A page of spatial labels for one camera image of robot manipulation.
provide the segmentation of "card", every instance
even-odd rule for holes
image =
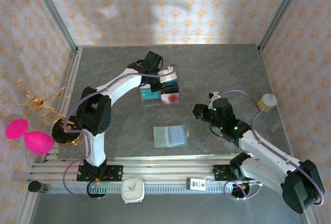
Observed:
[[[190,190],[206,191],[206,179],[187,178],[186,188]]]

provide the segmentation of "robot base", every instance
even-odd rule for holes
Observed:
[[[86,160],[84,165],[78,166],[77,178],[78,182],[91,182],[95,179],[100,179],[104,182],[121,182],[123,176],[123,166],[107,165],[107,159],[99,166],[92,166]]]

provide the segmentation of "marble surface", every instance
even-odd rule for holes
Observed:
[[[256,101],[271,87],[262,60],[254,44],[191,44],[170,46],[84,48],[70,101],[71,109],[85,87],[103,85],[122,73],[128,64],[144,59],[148,51],[164,58],[164,68],[177,64],[179,68],[179,103],[142,106],[139,88],[134,88],[112,107],[111,125],[105,133],[107,157],[171,156],[196,154],[233,154],[242,150],[213,135],[208,124],[196,120],[192,107],[208,104],[208,93],[242,89]],[[245,95],[229,93],[229,102],[236,117],[249,123],[257,112]],[[186,125],[188,145],[154,148],[153,127]],[[255,123],[256,130],[266,140],[289,152],[277,108],[263,113]],[[63,146],[58,158],[80,158],[85,155],[85,143]]]

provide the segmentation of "clock face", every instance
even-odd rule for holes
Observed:
[[[141,179],[127,179],[122,184],[122,197],[125,201],[138,200],[143,197],[145,189]]]

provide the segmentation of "white alarm clock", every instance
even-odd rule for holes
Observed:
[[[138,178],[127,179],[122,184],[122,198],[127,203],[141,202],[145,196],[144,182]]]

